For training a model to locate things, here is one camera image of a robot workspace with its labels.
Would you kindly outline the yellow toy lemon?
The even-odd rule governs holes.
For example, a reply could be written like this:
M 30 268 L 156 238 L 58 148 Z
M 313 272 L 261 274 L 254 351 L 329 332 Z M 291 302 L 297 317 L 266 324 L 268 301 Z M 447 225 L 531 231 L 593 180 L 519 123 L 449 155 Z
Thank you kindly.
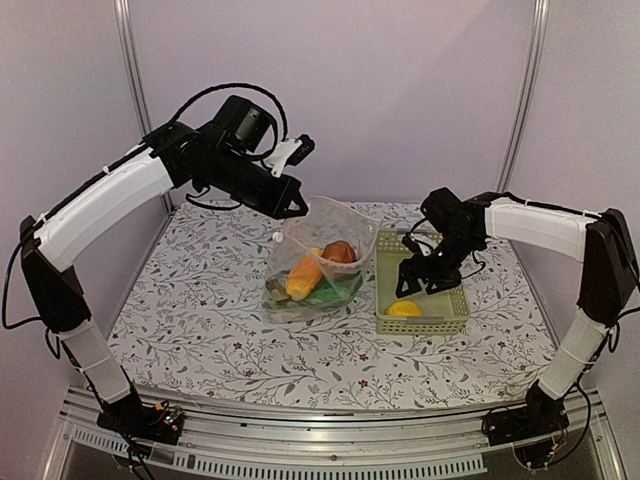
M 386 315 L 394 317 L 422 317 L 421 308 L 409 300 L 400 300 L 391 304 L 385 311 Z

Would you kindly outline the clear pink zip top bag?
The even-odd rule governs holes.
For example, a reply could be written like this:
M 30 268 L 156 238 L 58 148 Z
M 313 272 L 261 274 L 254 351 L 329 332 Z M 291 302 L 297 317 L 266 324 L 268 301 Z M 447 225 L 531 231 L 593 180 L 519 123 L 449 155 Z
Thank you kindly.
M 364 284 L 382 219 L 329 197 L 312 197 L 308 206 L 273 234 L 261 298 L 270 323 L 331 313 Z

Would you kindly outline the brown toy potato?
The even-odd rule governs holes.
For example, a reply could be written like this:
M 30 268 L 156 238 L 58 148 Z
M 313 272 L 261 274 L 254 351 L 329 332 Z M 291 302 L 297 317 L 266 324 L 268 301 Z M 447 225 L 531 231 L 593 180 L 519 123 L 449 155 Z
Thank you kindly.
M 343 240 L 327 244 L 323 249 L 322 257 L 325 260 L 341 264 L 354 263 L 358 259 L 352 245 Z

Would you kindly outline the orange yellow toy mango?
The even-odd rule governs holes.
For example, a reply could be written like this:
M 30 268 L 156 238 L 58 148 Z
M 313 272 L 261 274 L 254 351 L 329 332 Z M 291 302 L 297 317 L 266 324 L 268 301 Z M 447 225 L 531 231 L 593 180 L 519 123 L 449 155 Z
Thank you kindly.
M 308 296 L 323 278 L 323 272 L 316 258 L 322 255 L 322 250 L 312 247 L 309 255 L 305 255 L 289 272 L 286 291 L 294 301 L 301 301 Z

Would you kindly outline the green white toy bok choy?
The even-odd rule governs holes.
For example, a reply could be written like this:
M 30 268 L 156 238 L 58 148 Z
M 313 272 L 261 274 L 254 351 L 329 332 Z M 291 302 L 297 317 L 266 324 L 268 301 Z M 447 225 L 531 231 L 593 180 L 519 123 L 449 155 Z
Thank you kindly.
M 302 303 L 307 306 L 335 306 L 349 302 L 362 286 L 363 280 L 359 275 L 341 277 L 331 283 L 322 280 Z

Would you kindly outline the green yellow toy avocado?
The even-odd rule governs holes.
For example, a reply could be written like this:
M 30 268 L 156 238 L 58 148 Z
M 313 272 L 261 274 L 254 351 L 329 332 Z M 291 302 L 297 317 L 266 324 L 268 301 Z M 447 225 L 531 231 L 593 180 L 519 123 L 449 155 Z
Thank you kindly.
M 268 281 L 265 283 L 266 298 L 270 304 L 280 304 L 287 302 L 290 296 L 287 294 L 286 287 L 278 280 Z

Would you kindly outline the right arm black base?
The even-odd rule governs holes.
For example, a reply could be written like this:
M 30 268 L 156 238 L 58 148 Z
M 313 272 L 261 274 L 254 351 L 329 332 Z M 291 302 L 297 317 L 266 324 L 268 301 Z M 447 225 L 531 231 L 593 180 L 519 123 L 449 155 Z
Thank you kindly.
M 566 440 L 568 427 L 563 401 L 549 397 L 538 381 L 527 391 L 524 406 L 491 409 L 481 423 L 490 446 L 521 442 L 513 453 L 518 463 L 530 470 L 551 465 Z

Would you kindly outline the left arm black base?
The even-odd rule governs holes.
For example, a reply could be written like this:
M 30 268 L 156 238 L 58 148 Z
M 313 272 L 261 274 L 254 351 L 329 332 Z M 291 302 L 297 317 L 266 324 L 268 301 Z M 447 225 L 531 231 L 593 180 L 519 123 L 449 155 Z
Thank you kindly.
M 126 438 L 139 438 L 168 445 L 177 445 L 184 425 L 184 410 L 167 400 L 146 405 L 136 388 L 113 403 L 100 400 L 101 412 L 97 426 Z

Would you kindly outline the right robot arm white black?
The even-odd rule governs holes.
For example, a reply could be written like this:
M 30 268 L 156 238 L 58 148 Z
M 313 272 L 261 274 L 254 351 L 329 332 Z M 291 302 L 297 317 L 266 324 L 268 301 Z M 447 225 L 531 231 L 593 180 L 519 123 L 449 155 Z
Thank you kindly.
M 572 209 L 520 198 L 510 192 L 484 192 L 467 200 L 449 188 L 431 191 L 420 206 L 422 219 L 441 239 L 423 251 L 410 233 L 403 238 L 408 259 L 398 267 L 395 295 L 442 293 L 461 285 L 463 262 L 504 240 L 569 267 L 575 274 L 575 314 L 540 379 L 539 396 L 517 415 L 517 427 L 537 436 L 552 424 L 562 399 L 597 362 L 605 347 L 616 348 L 623 319 L 638 313 L 629 300 L 639 291 L 639 259 L 624 214 Z

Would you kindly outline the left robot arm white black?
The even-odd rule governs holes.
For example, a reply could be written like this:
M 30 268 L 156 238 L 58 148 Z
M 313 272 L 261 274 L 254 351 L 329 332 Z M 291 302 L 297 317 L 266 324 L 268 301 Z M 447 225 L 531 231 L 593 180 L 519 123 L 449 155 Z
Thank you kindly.
M 39 317 L 126 433 L 141 433 L 149 415 L 91 320 L 76 259 L 136 209 L 186 183 L 198 191 L 221 190 L 272 219 L 305 215 L 301 183 L 283 170 L 298 165 L 315 143 L 306 134 L 291 138 L 284 128 L 255 103 L 232 95 L 199 128 L 172 118 L 50 212 L 22 222 L 19 259 Z

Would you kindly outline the beige perforated plastic basket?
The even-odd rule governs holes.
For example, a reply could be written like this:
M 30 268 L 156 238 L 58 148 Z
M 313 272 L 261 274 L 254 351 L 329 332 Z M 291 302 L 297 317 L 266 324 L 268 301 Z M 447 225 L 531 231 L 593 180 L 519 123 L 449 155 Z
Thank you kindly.
M 388 309 L 399 301 L 395 294 L 399 265 L 412 256 L 412 252 L 401 243 L 405 233 L 405 230 L 381 229 L 377 234 L 374 278 L 376 333 L 411 336 L 457 334 L 465 328 L 471 315 L 462 285 L 431 295 L 421 288 L 403 298 L 403 301 L 410 301 L 420 309 L 420 317 L 387 314 Z

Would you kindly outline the floral patterned table mat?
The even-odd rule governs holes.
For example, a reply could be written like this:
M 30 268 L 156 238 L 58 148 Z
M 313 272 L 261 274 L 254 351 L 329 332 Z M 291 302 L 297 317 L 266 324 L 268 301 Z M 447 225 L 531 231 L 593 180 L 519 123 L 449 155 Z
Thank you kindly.
M 182 206 L 140 274 L 109 345 L 140 386 L 319 409 L 454 408 L 521 399 L 555 347 L 514 250 L 465 264 L 471 307 L 453 336 L 380 336 L 375 275 L 349 305 L 275 325 L 260 283 L 277 223 Z

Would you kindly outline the left aluminium frame post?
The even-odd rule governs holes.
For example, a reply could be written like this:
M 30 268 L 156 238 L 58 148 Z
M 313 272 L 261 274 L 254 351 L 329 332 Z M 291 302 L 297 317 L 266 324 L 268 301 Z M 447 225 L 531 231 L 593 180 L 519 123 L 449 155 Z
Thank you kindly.
M 140 133 L 145 136 L 151 132 L 152 123 L 136 49 L 131 6 L 128 0 L 114 0 L 113 4 L 125 74 L 129 84 L 134 112 Z

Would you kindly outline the aluminium frame post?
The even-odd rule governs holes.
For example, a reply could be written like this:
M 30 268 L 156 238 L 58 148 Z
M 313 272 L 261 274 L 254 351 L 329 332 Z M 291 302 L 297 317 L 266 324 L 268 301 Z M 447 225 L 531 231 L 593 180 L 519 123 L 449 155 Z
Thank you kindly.
M 113 4 L 125 74 L 129 84 L 134 112 L 140 133 L 145 136 L 151 132 L 152 123 L 136 49 L 131 6 L 128 0 L 114 0 Z
M 496 190 L 499 192 L 506 191 L 511 184 L 521 144 L 524 139 L 527 120 L 535 95 L 537 78 L 544 51 L 549 18 L 549 6 L 549 0 L 535 0 L 533 2 L 531 31 L 520 93 L 516 105 L 514 121 L 496 185 Z

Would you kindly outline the right aluminium frame post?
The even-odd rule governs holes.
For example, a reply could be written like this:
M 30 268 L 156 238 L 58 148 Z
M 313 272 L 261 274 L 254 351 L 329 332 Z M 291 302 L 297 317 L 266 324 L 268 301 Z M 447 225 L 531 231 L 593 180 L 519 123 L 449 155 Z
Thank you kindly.
M 521 144 L 524 139 L 527 120 L 535 95 L 537 78 L 544 51 L 549 18 L 549 6 L 549 0 L 535 0 L 533 2 L 531 31 L 520 93 L 516 105 L 514 121 L 496 185 L 496 190 L 499 192 L 506 191 L 511 184 Z

